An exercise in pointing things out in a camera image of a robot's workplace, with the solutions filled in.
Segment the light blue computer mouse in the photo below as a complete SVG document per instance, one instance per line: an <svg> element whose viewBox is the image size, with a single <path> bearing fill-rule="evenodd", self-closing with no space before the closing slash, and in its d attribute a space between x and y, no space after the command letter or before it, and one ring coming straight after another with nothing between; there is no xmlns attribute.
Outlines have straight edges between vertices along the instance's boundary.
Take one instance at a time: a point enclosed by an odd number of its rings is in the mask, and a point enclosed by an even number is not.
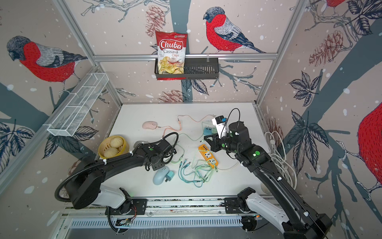
<svg viewBox="0 0 382 239"><path fill-rule="evenodd" d="M166 176L169 173L169 171L170 171L170 169L167 166L162 167L161 169L158 169L154 178L153 178L154 185L162 184L165 181Z"/></svg>

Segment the orange power strip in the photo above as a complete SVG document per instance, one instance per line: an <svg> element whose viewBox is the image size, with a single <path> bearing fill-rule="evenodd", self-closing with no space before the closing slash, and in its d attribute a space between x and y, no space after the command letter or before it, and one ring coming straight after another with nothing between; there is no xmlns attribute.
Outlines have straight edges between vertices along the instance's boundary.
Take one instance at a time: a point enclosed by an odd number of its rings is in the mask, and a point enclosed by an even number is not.
<svg viewBox="0 0 382 239"><path fill-rule="evenodd" d="M198 151L200 152L203 159L208 163L208 165L212 169L216 169L216 167L218 166L218 162L215 159L212 152L208 149L208 147L205 144L202 144L198 147Z"/></svg>

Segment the silver grey computer mouse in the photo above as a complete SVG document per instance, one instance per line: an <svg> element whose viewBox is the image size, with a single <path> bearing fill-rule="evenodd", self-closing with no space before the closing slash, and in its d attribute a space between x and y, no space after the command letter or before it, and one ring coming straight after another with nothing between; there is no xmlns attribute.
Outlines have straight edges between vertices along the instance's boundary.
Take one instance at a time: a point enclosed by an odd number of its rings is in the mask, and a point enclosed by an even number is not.
<svg viewBox="0 0 382 239"><path fill-rule="evenodd" d="M137 147L139 147L140 145L142 145L142 144L147 144L147 143L149 143L149 142L147 142L147 141L143 141L143 140L139 140L139 141L135 142L133 148L137 148Z"/></svg>

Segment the teal charger plug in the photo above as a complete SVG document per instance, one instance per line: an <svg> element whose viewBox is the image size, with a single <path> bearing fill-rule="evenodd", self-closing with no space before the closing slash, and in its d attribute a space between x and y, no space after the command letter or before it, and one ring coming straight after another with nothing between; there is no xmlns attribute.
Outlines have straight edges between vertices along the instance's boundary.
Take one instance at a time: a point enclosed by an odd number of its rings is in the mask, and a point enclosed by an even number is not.
<svg viewBox="0 0 382 239"><path fill-rule="evenodd" d="M166 174L166 176L165 176L165 181L166 181L166 182L171 181L171 180L174 178L174 176L175 176L174 171L169 171L169 172Z"/></svg>

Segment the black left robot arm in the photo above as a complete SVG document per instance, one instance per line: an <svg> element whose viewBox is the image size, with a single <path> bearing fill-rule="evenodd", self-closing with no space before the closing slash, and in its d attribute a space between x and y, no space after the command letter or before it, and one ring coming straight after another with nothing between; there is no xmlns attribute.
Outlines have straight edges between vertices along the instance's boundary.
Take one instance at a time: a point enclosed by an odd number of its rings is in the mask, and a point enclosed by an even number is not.
<svg viewBox="0 0 382 239"><path fill-rule="evenodd" d="M176 154L179 134L171 132L156 142L139 143L129 153L109 159L83 159L73 173L55 190L54 197L60 202L70 202L79 210L90 205L117 209L127 203L125 189L111 188L103 183L127 170L144 166L147 171L158 170L171 162Z"/></svg>

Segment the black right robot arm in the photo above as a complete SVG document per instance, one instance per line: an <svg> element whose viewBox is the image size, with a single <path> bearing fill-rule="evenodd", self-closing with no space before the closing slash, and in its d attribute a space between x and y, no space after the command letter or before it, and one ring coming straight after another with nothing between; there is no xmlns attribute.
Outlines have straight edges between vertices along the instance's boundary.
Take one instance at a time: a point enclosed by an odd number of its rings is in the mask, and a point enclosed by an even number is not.
<svg viewBox="0 0 382 239"><path fill-rule="evenodd" d="M276 227L286 239L324 239L332 226L326 214L317 213L282 177L269 154L253 144L248 128L238 120L228 123L224 116L212 119L215 134L204 137L212 152L224 150L253 173L274 196L279 206L263 199L247 187L237 195L237 208L243 213L255 212Z"/></svg>

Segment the pink computer mouse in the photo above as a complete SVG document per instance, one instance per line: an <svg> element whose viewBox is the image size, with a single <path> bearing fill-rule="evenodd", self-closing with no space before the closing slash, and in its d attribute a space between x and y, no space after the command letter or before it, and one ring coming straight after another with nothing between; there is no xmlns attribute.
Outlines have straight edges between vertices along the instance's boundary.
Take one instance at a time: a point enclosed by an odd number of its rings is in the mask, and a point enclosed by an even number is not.
<svg viewBox="0 0 382 239"><path fill-rule="evenodd" d="M158 127L158 123L155 121L146 121L142 124L143 129L155 130Z"/></svg>

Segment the teal power strip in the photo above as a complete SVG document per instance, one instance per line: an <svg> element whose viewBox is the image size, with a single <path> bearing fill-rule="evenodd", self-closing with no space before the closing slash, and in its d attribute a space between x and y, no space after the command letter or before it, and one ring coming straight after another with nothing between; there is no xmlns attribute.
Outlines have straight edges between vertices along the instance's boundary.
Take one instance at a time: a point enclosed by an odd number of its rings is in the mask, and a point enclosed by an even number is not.
<svg viewBox="0 0 382 239"><path fill-rule="evenodd" d="M204 126L203 128L204 135L211 135L216 133L217 133L217 129L214 125L207 125L207 126Z"/></svg>

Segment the yellow bowl with buns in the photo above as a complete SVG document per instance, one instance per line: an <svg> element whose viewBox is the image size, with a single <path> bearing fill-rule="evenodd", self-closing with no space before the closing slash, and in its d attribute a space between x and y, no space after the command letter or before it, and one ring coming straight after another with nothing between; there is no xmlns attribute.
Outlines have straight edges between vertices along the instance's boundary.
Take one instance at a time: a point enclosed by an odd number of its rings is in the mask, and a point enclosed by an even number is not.
<svg viewBox="0 0 382 239"><path fill-rule="evenodd" d="M98 147L98 155L102 159L109 159L115 156L122 155L129 151L129 144L124 137L114 135L102 141Z"/></svg>

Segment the red Chuba cassava chips bag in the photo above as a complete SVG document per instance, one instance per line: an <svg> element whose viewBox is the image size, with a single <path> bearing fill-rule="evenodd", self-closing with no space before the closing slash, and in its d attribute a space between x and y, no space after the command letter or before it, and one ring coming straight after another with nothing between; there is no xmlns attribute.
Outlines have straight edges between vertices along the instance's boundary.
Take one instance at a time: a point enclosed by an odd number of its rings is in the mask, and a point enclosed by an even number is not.
<svg viewBox="0 0 382 239"><path fill-rule="evenodd" d="M184 74L188 35L157 31L158 71L160 74Z"/></svg>

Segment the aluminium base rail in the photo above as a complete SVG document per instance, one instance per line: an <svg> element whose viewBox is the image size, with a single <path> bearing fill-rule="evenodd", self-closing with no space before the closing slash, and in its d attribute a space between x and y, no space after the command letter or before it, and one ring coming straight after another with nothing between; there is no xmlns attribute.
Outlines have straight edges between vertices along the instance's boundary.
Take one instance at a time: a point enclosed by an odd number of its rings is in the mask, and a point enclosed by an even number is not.
<svg viewBox="0 0 382 239"><path fill-rule="evenodd" d="M123 214L117 209L93 206L82 211L68 209L62 215L69 229L113 227L119 233L128 229L163 229L185 227L244 227L254 229L266 220L284 231L289 221L274 197L253 193L246 200L239 197L136 198L132 208Z"/></svg>

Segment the right rear frame post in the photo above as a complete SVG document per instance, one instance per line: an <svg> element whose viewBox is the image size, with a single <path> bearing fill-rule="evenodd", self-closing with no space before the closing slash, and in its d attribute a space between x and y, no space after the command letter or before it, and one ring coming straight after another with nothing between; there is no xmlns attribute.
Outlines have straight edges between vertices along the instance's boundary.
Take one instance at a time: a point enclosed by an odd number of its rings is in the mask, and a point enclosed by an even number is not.
<svg viewBox="0 0 382 239"><path fill-rule="evenodd" d="M293 13L291 15L291 19L287 25L287 28L285 30L285 33L283 35L283 38L281 40L281 43L277 50L277 57L275 60L273 60L270 69L266 75L266 78L264 80L264 83L260 89L260 92L258 94L256 105L259 107L262 102L264 101L265 95L267 93L267 90L277 72L277 69L285 55L285 52L292 40L293 34L296 31L296 28L298 27L298 24L302 18L302 15L304 13L304 9L307 4L307 0L300 0L296 2L296 5L293 7Z"/></svg>

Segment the aluminium frame corner post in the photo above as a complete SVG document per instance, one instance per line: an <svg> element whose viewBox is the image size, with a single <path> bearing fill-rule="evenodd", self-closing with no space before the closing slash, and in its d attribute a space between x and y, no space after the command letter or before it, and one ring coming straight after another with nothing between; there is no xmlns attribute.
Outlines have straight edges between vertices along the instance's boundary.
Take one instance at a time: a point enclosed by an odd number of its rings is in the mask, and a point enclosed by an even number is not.
<svg viewBox="0 0 382 239"><path fill-rule="evenodd" d="M66 22L67 26L69 27L70 31L72 32L73 36L77 40L78 44L81 46L83 52L87 56L88 60L90 61L91 65L96 68L98 72L105 73L103 68L100 66L99 63L96 63L95 61L95 54L89 44L89 42L85 38L85 34L80 29L79 25L77 24L74 16L72 15L68 5L63 0L53 0L53 3L55 4L57 10L60 12L61 16L63 17L64 21ZM109 81L106 84L106 89L108 90L109 94L113 98L114 102L118 107L121 107L123 105L123 102L113 85L111 78L109 77Z"/></svg>

